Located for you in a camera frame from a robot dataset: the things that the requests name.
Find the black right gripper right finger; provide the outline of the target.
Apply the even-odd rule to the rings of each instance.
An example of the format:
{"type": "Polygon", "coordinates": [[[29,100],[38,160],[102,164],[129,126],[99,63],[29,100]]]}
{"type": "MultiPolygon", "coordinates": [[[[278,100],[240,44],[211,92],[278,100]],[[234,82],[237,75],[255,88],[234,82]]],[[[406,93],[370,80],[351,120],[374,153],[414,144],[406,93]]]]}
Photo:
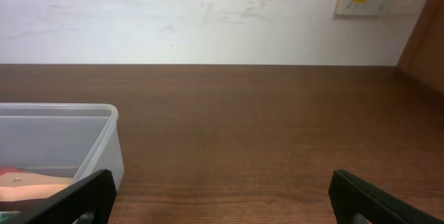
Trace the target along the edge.
{"type": "Polygon", "coordinates": [[[343,169],[333,172],[328,193],[339,224],[443,224],[343,169]]]}

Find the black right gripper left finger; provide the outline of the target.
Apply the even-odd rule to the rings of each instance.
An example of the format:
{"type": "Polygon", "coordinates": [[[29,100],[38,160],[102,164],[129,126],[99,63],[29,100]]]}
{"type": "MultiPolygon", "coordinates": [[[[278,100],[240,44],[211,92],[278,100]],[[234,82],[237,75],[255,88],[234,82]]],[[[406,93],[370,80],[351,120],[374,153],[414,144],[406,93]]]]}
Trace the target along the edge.
{"type": "Polygon", "coordinates": [[[6,220],[7,224],[107,224],[117,196],[112,172],[101,169],[37,206],[6,220]]]}

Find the wooden handled brown spatula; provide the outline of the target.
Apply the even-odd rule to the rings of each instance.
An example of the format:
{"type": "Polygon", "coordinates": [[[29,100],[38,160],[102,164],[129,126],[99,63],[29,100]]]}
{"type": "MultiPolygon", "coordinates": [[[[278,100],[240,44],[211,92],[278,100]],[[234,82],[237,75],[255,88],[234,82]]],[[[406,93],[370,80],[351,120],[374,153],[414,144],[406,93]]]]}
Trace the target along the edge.
{"type": "Polygon", "coordinates": [[[73,182],[72,178],[1,168],[1,202],[48,198],[73,182]]]}

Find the clear box of wall plugs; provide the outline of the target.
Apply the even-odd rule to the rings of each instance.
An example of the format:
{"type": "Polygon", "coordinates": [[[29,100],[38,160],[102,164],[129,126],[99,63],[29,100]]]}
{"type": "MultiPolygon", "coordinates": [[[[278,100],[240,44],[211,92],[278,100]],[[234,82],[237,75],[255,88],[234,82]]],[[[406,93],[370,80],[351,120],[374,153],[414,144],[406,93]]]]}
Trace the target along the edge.
{"type": "Polygon", "coordinates": [[[11,212],[0,212],[0,221],[5,221],[15,215],[19,214],[18,211],[11,211],[11,212]]]}

